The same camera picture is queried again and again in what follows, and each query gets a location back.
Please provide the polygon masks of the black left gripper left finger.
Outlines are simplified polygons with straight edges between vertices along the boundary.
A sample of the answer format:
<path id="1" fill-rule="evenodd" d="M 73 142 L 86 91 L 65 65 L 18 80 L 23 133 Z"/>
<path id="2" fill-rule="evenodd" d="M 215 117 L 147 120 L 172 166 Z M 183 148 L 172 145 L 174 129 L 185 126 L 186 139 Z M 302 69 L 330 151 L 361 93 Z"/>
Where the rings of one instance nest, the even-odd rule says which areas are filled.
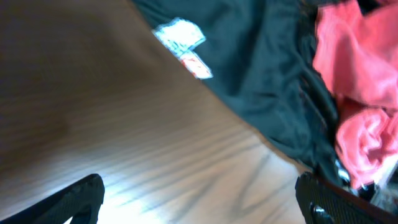
<path id="1" fill-rule="evenodd" d="M 90 174 L 1 224 L 96 224 L 104 193 L 101 176 Z"/>

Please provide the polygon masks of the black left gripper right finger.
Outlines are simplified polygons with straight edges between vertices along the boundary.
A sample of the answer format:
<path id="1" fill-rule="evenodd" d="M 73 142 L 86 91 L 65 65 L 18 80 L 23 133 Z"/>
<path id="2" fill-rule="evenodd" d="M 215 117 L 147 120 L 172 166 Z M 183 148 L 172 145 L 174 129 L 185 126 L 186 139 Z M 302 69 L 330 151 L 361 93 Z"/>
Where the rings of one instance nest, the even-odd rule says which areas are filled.
<path id="1" fill-rule="evenodd" d="M 397 224 L 397 215 L 309 172 L 298 177 L 295 196 L 306 224 Z"/>

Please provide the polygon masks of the black orange patterned jersey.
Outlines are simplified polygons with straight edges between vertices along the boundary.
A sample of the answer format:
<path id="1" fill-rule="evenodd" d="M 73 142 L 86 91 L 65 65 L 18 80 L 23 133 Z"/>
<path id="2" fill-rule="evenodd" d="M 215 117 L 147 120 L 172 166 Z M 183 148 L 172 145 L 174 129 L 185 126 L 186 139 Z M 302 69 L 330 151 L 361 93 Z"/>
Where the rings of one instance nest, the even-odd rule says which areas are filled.
<path id="1" fill-rule="evenodd" d="M 157 39 L 287 157 L 339 187 L 338 110 L 312 62 L 327 1 L 134 0 Z"/>

